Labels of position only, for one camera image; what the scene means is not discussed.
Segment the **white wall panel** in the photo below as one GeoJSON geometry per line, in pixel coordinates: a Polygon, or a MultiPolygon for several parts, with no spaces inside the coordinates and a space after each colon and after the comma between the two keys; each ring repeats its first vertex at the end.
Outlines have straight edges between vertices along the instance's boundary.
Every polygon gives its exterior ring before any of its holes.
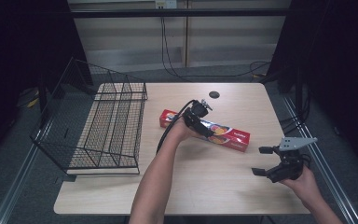
{"type": "MultiPolygon", "coordinates": [[[[69,3],[71,9],[155,7],[154,1],[144,0],[120,3],[69,0],[69,3]]],[[[288,8],[290,1],[200,0],[190,1],[189,5],[192,8],[288,8]]],[[[179,0],[178,6],[185,7],[185,2],[179,0]]],[[[270,61],[283,21],[284,17],[195,17],[188,18],[187,22],[186,18],[165,18],[172,65],[183,67],[270,61]]],[[[160,18],[76,19],[76,27],[90,63],[122,72],[163,68],[160,18]]]]}

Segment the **black curtain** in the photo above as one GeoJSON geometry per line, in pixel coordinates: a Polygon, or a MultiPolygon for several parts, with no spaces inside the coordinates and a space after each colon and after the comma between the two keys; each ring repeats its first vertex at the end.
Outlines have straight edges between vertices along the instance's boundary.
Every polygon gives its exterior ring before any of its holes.
{"type": "Polygon", "coordinates": [[[315,13],[286,17],[268,76],[289,91],[300,68],[312,97],[358,155],[358,1],[293,0],[291,8],[315,13]]]}
{"type": "Polygon", "coordinates": [[[71,57],[86,61],[74,20],[49,11],[70,9],[66,0],[0,0],[0,141],[23,90],[43,77],[52,91],[71,57]]]}

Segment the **metal rack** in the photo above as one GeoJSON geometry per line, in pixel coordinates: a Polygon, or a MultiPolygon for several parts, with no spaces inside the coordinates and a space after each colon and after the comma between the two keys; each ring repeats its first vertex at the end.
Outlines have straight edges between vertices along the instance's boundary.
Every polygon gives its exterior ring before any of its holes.
{"type": "Polygon", "coordinates": [[[68,175],[139,174],[146,99],[141,79],[72,59],[31,139],[68,175]]]}

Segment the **black circular object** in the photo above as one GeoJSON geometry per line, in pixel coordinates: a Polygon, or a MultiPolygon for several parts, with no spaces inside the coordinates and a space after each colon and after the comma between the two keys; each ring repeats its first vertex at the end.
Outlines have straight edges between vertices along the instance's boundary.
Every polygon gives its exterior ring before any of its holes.
{"type": "Polygon", "coordinates": [[[219,98],[220,93],[217,91],[211,91],[211,92],[209,92],[209,96],[211,96],[211,98],[217,99],[217,98],[219,98]]]}

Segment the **red cracker box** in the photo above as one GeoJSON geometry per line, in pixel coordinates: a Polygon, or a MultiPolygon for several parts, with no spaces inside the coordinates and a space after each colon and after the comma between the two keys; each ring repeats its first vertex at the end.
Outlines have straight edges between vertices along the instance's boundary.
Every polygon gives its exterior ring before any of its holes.
{"type": "MultiPolygon", "coordinates": [[[[167,128],[170,125],[176,112],[165,109],[159,117],[159,126],[167,128]]],[[[209,130],[214,132],[209,138],[201,137],[201,139],[213,142],[223,147],[229,147],[244,152],[249,145],[251,135],[247,132],[229,128],[220,124],[216,124],[207,120],[201,120],[201,123],[209,130]]]]}

